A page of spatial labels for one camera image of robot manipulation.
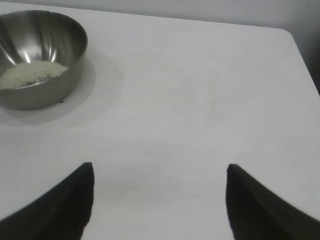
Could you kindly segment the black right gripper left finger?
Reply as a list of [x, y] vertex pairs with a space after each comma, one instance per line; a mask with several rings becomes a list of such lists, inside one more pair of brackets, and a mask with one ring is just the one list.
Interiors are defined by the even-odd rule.
[[80, 240], [94, 203], [93, 165], [85, 162], [44, 195], [0, 221], [2, 240]]

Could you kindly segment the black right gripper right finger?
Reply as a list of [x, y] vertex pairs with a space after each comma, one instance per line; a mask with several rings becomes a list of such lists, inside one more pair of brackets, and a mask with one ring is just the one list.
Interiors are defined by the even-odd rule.
[[237, 164], [227, 168], [225, 204], [236, 240], [318, 240], [320, 222], [273, 193]]

